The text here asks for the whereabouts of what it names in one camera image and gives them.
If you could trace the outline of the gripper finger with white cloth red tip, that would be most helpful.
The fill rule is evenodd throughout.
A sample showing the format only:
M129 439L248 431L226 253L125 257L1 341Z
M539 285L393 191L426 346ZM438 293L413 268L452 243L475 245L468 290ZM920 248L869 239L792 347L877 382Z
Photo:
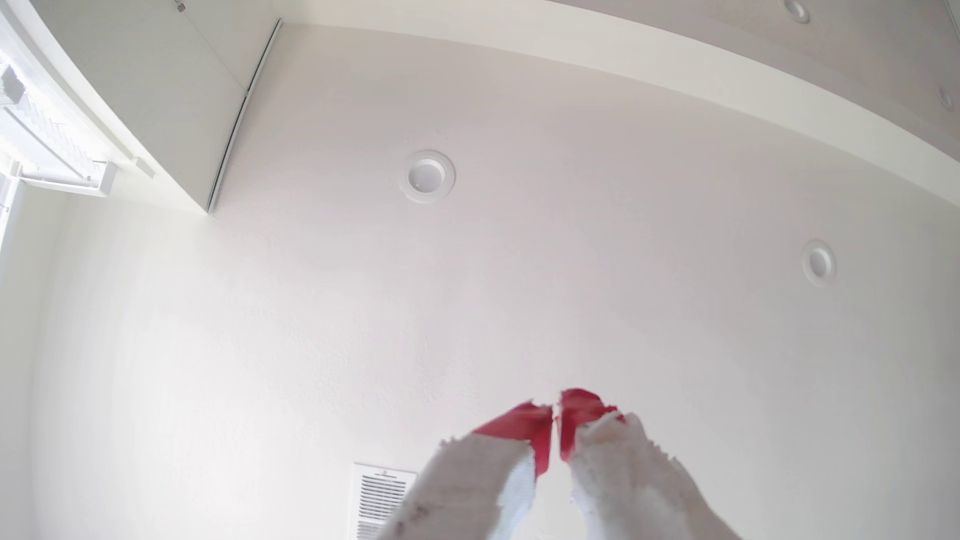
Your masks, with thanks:
M640 418L582 388L560 394L559 455L588 539L738 539Z
M440 444L378 539L510 539L550 460L553 407L522 402Z

